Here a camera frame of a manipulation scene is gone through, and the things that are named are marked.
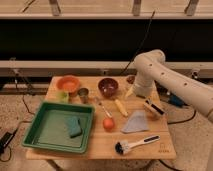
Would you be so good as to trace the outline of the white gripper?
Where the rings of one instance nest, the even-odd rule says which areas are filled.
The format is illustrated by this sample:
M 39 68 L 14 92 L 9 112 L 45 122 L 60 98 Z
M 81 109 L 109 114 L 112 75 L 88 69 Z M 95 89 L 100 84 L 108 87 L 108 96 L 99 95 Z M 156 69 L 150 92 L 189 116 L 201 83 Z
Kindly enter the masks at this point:
M 153 103 L 150 103 L 148 100 L 144 102 L 144 107 L 150 110 L 157 118 L 160 118 L 164 115 L 164 111 L 160 109 Z

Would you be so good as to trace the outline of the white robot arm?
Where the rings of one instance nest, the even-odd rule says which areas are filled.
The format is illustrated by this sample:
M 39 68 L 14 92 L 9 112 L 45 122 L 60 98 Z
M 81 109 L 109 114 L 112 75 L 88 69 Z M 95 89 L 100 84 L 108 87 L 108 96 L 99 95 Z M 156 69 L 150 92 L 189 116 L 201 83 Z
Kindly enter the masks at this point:
M 164 62 L 165 54 L 159 49 L 137 55 L 134 58 L 137 74 L 133 92 L 146 98 L 157 81 L 213 123 L 213 87 L 168 69 Z

